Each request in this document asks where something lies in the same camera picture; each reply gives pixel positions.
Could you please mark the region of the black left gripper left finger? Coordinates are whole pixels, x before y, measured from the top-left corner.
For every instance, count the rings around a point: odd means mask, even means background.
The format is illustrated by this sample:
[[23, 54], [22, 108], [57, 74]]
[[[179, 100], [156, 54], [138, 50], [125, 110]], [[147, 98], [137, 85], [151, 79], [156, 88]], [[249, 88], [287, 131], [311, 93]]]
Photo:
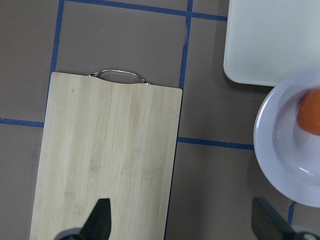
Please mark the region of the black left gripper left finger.
[[108, 240], [112, 230], [111, 200], [100, 198], [82, 228], [64, 230], [55, 240]]

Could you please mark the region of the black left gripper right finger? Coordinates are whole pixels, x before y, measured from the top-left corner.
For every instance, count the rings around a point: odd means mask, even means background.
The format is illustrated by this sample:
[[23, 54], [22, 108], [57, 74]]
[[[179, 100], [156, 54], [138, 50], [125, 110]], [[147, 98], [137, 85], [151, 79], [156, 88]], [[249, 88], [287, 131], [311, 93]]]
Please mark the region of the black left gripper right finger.
[[254, 197], [251, 229], [257, 240], [318, 240], [312, 231], [290, 226], [264, 197]]

